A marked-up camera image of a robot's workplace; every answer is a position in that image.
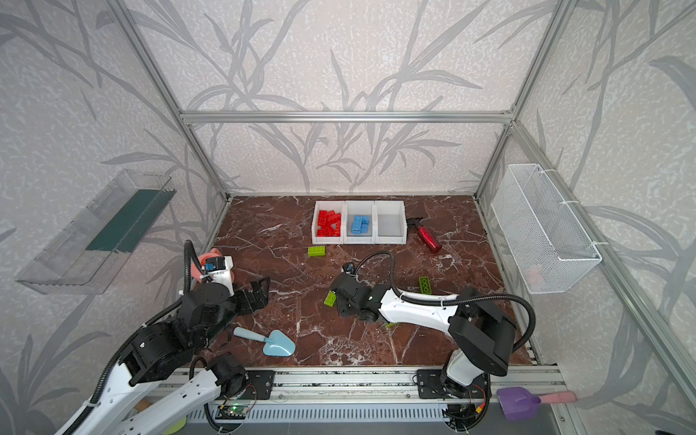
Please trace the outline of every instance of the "blue toy block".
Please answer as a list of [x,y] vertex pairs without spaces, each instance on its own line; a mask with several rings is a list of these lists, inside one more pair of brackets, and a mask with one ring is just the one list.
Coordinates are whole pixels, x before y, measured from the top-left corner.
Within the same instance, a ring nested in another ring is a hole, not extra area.
[[360,234],[360,226],[362,224],[363,224],[363,217],[362,216],[355,216],[353,218],[353,228],[352,228],[353,234]]

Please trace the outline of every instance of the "grey floor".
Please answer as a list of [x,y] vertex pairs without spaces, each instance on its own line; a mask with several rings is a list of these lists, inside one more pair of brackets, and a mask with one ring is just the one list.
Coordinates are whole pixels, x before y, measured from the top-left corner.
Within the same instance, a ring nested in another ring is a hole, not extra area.
[[[235,430],[235,435],[450,435],[453,434],[444,423],[274,423],[248,424]],[[503,416],[498,404],[491,404],[485,419],[472,434],[505,435],[560,435],[553,412],[549,405],[539,407],[532,420],[510,422]],[[176,435],[212,435],[215,431],[207,424],[188,424]]]

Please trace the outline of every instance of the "purple toy shovel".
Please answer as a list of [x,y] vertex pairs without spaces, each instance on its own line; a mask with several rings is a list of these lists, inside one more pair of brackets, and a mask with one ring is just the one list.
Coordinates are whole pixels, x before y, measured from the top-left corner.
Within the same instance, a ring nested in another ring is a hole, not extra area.
[[570,403],[576,397],[572,391],[535,396],[526,388],[511,387],[498,390],[498,399],[505,418],[511,421],[527,420],[537,414],[537,407],[542,403]]

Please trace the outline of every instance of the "wall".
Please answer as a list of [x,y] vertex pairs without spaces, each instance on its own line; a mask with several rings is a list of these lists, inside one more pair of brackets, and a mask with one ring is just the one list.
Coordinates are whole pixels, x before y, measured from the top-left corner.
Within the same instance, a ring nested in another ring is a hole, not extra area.
[[[502,111],[555,0],[127,4],[186,110]],[[471,193],[500,130],[196,126],[230,191],[254,193]]]
[[[578,2],[522,116],[658,311],[696,356],[696,3]],[[514,142],[498,167],[525,163]],[[505,241],[483,198],[497,243]],[[503,263],[521,287],[514,261]],[[536,339],[591,434],[696,433],[696,417],[603,274],[535,296]]]
[[[53,434],[120,343],[175,298],[223,207],[103,3],[0,5],[0,432]],[[104,294],[14,281],[122,169],[177,189]]]

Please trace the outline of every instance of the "brown marble tabletop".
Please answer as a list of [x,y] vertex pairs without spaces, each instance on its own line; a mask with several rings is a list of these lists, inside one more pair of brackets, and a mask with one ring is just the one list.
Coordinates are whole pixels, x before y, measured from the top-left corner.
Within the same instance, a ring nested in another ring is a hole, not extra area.
[[[326,245],[326,256],[309,257],[316,200],[403,200],[406,217],[423,217],[422,224],[442,243],[431,254],[409,231],[405,245]],[[434,329],[412,324],[386,327],[355,317],[338,317],[337,308],[324,305],[328,287],[341,266],[356,264],[367,254],[387,249],[397,259],[395,280],[400,288],[418,291],[418,277],[428,276],[433,294],[458,292],[466,286],[482,294],[504,292],[498,266],[470,196],[398,197],[236,197],[220,228],[215,246],[231,255],[235,282],[271,277],[269,304],[252,315],[235,319],[205,351],[208,357],[229,351],[246,367],[273,365],[442,365],[457,348]],[[366,263],[361,280],[387,283],[388,258]],[[500,306],[512,314],[508,303]],[[263,344],[232,335],[242,326],[267,335],[280,329],[296,344],[288,358],[265,356]],[[511,364],[531,364],[525,347]]]

